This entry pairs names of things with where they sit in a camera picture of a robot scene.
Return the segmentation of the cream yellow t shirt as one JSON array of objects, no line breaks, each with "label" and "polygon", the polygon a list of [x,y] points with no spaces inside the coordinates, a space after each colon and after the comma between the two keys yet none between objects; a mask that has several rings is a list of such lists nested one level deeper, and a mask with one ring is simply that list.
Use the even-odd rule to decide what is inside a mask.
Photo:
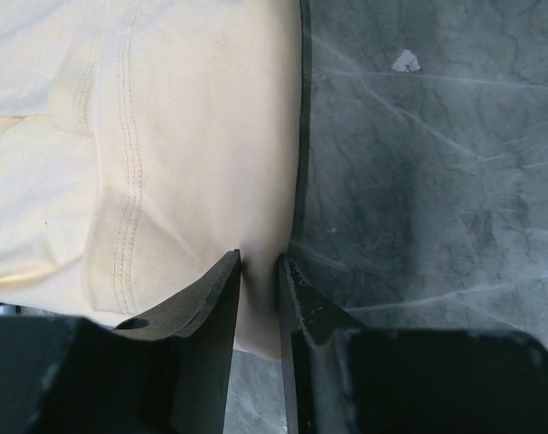
[{"label": "cream yellow t shirt", "polygon": [[242,260],[234,346],[280,356],[297,1],[0,1],[0,302],[117,326]]}]

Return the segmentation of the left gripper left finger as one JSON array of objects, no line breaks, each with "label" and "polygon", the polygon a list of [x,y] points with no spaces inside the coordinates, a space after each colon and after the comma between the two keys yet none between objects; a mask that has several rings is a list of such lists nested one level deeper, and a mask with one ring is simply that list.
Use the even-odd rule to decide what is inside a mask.
[{"label": "left gripper left finger", "polygon": [[115,329],[159,344],[152,425],[159,433],[223,430],[241,285],[241,254],[225,253],[190,286]]}]

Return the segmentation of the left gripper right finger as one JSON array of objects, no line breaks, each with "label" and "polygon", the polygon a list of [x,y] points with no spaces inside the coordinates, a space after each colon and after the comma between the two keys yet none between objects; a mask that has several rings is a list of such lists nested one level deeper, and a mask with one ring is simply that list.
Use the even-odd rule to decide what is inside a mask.
[{"label": "left gripper right finger", "polygon": [[347,433],[333,335],[364,325],[321,295],[285,256],[278,261],[279,333],[289,433]]}]

